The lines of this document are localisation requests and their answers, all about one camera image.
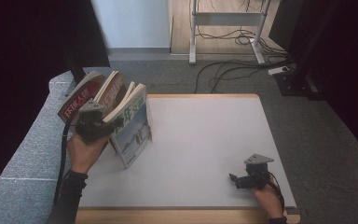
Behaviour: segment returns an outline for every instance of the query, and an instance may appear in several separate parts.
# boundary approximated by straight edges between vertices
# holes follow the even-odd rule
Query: black sleeve
[[[47,223],[75,223],[81,191],[86,187],[87,175],[68,171],[62,181],[61,195],[54,205]]]
[[[287,218],[286,217],[278,217],[278,218],[270,218],[268,220],[269,224],[287,224]]]

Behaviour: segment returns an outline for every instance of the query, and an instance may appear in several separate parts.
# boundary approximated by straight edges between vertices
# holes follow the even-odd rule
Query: white wall
[[[92,0],[108,49],[169,48],[167,0]]]

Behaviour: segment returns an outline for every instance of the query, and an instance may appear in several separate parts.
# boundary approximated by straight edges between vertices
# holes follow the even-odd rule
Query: metal stand
[[[265,3],[262,12],[197,12],[197,0],[193,0],[193,11],[191,12],[191,21],[193,29],[190,38],[189,62],[196,63],[196,26],[257,26],[255,38],[251,39],[252,49],[258,63],[265,63],[263,55],[258,48],[258,41],[263,31],[269,10],[270,0]]]
[[[288,73],[274,75],[282,96],[306,96],[312,101],[324,100],[315,83],[312,81],[309,71],[302,82],[297,83],[296,76]]]

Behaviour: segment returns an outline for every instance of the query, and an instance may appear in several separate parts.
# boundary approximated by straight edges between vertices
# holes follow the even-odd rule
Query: book
[[[86,74],[83,79],[75,86],[69,95],[63,100],[62,105],[57,111],[57,115],[65,123],[75,112],[71,127],[74,127],[78,120],[77,110],[90,98],[93,98],[103,84],[103,75],[97,72]]]
[[[94,97],[95,102],[103,105],[103,118],[117,108],[126,94],[124,77],[118,71],[113,71]]]
[[[111,134],[111,143],[126,168],[130,167],[144,150],[151,137],[146,114],[146,86],[129,87],[123,100],[103,121],[123,119],[123,126]]]
[[[94,102],[103,105],[104,122],[122,119],[123,125],[115,128],[109,142],[123,161],[125,168],[129,168],[151,137],[146,114],[146,86],[135,85],[132,81],[126,88],[124,77],[118,71],[112,72],[104,83],[102,80],[103,76],[96,72],[85,76],[62,103],[58,115],[61,117],[69,110],[77,111],[89,98],[92,98]],[[66,122],[69,116],[67,114],[62,116],[62,120]],[[77,120],[78,118],[74,119],[72,124],[76,125]]]

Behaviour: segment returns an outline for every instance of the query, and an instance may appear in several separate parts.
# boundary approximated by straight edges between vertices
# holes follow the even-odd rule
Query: white tabletop
[[[153,141],[125,169],[111,147],[89,170],[80,207],[257,207],[228,174],[247,175],[245,159],[270,157],[286,207],[296,207],[258,96],[148,95]]]

